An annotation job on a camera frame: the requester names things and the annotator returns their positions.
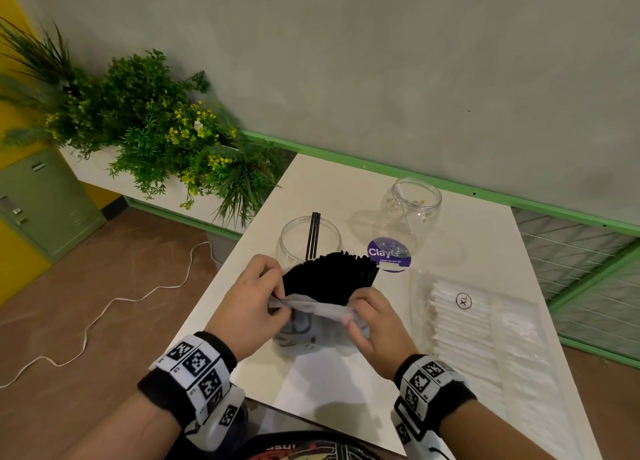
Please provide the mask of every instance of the white table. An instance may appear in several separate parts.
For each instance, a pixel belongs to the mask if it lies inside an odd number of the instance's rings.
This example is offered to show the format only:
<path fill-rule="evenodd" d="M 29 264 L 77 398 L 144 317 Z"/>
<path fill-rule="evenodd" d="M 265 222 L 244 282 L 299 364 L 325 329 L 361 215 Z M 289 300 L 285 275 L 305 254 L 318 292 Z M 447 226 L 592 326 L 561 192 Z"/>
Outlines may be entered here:
<path fill-rule="evenodd" d="M 350 253 L 366 254 L 367 216 L 378 210 L 393 177 L 298 155 L 237 243 L 173 342 L 201 330 L 223 296 L 257 253 L 275 256 L 284 225 L 313 211 L 334 223 Z M 600 459 L 556 331 L 548 315 L 520 233 L 507 206 L 443 191 L 440 218 L 420 265 L 447 279 L 533 302 L 556 363 L 562 394 L 587 458 Z M 409 326 L 408 273 L 380 271 L 375 283 Z M 389 413 L 395 385 L 378 377 L 359 355 L 323 350 L 295 360 L 268 342 L 241 362 L 232 380 L 246 395 L 296 416 L 404 454 Z"/>

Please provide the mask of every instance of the purple circular label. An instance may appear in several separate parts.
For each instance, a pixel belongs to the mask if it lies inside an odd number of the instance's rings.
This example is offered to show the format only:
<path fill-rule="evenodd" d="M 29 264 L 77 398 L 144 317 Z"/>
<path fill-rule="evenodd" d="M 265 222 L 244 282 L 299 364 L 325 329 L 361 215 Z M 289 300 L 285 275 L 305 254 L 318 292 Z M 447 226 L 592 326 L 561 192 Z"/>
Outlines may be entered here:
<path fill-rule="evenodd" d="M 409 268 L 411 254 L 404 244 L 396 239 L 388 237 L 375 238 L 367 247 L 367 254 L 378 266 L 389 273 L 400 273 L 397 269 Z"/>

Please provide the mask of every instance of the right hand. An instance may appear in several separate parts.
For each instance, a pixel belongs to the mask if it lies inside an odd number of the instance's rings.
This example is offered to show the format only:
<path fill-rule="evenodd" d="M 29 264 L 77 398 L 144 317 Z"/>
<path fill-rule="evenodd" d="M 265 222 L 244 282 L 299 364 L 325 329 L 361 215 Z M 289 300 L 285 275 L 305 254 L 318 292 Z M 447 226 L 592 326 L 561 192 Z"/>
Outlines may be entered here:
<path fill-rule="evenodd" d="M 412 354 L 418 354 L 402 320 L 387 298 L 375 288 L 359 288 L 349 298 L 348 307 L 358 312 L 369 326 L 369 338 L 350 319 L 342 324 L 373 369 L 385 379 L 394 380 L 396 371 Z"/>

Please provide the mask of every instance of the metal grid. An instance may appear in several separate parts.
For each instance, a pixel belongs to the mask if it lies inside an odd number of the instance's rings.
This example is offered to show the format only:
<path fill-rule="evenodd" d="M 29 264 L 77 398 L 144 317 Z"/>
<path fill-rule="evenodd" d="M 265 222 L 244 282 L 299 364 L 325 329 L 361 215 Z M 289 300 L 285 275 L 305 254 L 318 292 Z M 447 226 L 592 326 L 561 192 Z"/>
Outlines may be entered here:
<path fill-rule="evenodd" d="M 640 262 L 604 279 L 553 319 L 566 337 L 640 360 Z"/>
<path fill-rule="evenodd" d="M 596 270 L 635 238 L 511 208 L 545 300 Z"/>

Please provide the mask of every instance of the green trim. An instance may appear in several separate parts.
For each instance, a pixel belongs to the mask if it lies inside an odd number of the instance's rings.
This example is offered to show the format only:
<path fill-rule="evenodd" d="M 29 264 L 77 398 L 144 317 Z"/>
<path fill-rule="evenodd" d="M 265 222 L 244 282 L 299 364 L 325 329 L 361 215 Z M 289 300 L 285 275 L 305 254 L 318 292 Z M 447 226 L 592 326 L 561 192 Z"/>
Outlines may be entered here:
<path fill-rule="evenodd" d="M 635 367 L 636 369 L 640 369 L 640 361 L 638 359 L 633 359 L 621 354 L 616 354 L 615 352 L 607 351 L 606 349 L 600 349 L 595 345 L 580 342 L 579 340 L 571 339 L 563 335 L 558 335 L 558 339 L 560 340 L 560 343 L 562 345 L 566 345 L 567 347 L 572 347 L 573 349 L 578 349 L 582 352 L 588 352 L 589 354 L 593 354 L 594 356 L 599 356 L 604 359 L 619 362 L 620 364 L 624 364 L 625 366 L 631 366 Z"/>
<path fill-rule="evenodd" d="M 389 165 L 379 164 L 377 162 L 359 159 L 357 157 L 345 156 L 336 152 L 331 152 L 330 150 L 318 149 L 317 147 L 303 145 L 301 143 L 284 140 L 282 138 L 269 137 L 267 135 L 249 131 L 244 131 L 244 134 L 256 140 L 272 142 L 276 147 L 280 147 L 281 149 L 286 150 L 292 150 L 293 152 L 298 152 L 299 154 L 303 154 L 306 156 L 317 157 L 318 159 L 336 162 L 339 164 L 348 165 L 350 167 L 356 167 L 358 169 L 370 170 L 372 172 L 390 175 L 391 177 L 396 178 L 415 177 L 417 179 L 429 182 L 437 188 L 444 189 L 445 191 L 451 191 L 465 196 L 477 197 L 479 199 L 495 202 L 497 204 L 504 204 L 505 206 L 519 207 L 521 209 L 527 209 L 528 211 L 535 211 L 536 213 L 547 214 L 549 216 L 554 216 L 555 218 L 582 223 L 589 226 L 601 226 L 612 231 L 617 231 L 619 233 L 640 237 L 640 226 L 637 225 L 608 220 L 606 218 L 599 218 L 598 216 L 579 213 L 578 211 L 570 211 L 561 207 L 551 206 L 550 204 L 542 204 L 540 202 L 509 196 L 507 194 L 487 191 L 486 189 L 475 188 L 473 186 L 468 186 L 467 184 L 447 181 L 445 179 L 439 179 L 438 177 L 431 177 L 429 175 L 411 172 L 410 170 L 404 170 Z"/>
<path fill-rule="evenodd" d="M 592 271 L 584 278 L 579 279 L 565 291 L 549 300 L 547 302 L 549 313 L 557 313 L 561 307 L 585 293 L 590 288 L 596 286 L 603 279 L 609 278 L 614 273 L 617 273 L 620 269 L 634 262 L 639 257 L 640 239 L 636 239 L 627 247 L 623 248 L 618 254 L 616 254 L 616 256 L 612 256 L 605 261 L 595 271 Z"/>
<path fill-rule="evenodd" d="M 156 216 L 160 216 L 161 218 L 167 218 L 168 220 L 176 221 L 182 223 L 183 225 L 193 226 L 194 228 L 208 231 L 209 233 L 218 234 L 226 238 L 231 238 L 236 241 L 242 238 L 241 233 L 237 233 L 235 231 L 231 231 L 220 226 L 213 225 L 211 223 L 196 220 L 194 218 L 188 218 L 184 214 L 174 213 L 173 211 L 169 211 L 168 209 L 154 206 L 153 204 L 142 202 L 131 197 L 125 196 L 125 199 L 127 200 L 127 203 L 129 203 L 129 206 L 135 209 L 140 209 L 140 211 L 155 214 Z"/>

